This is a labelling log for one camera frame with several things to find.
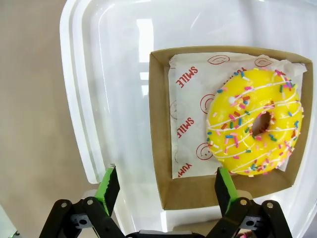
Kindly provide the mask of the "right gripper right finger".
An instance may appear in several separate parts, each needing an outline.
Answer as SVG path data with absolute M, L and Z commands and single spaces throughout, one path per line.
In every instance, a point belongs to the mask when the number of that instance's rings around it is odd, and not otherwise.
M 257 238 L 291 238 L 289 226 L 280 204 L 254 200 L 238 195 L 229 171 L 219 167 L 214 184 L 222 218 L 207 234 L 208 238 L 234 238 L 240 230 L 248 230 Z

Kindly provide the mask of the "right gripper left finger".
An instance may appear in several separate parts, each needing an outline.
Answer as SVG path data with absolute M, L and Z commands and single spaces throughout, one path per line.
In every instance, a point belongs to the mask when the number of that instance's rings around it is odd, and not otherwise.
M 99 238 L 123 238 L 124 233 L 112 219 L 120 190 L 116 167 L 106 173 L 93 196 L 80 199 L 57 200 L 43 226 L 45 238 L 77 238 L 83 229 L 92 228 Z

